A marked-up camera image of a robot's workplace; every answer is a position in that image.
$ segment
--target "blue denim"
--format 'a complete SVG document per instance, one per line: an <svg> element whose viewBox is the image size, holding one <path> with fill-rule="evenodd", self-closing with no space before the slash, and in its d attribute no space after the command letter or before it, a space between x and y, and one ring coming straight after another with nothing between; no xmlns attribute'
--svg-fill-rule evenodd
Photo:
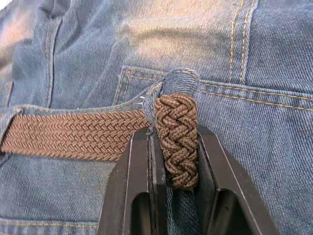
<svg viewBox="0 0 313 235"><path fill-rule="evenodd" d="M192 94L280 232L311 234L312 11L309 0L13 0L0 11L0 134L17 112L143 109L153 122L158 95ZM2 155L0 234L94 235L113 167ZM168 200L171 234L198 234L192 194Z"/></svg>

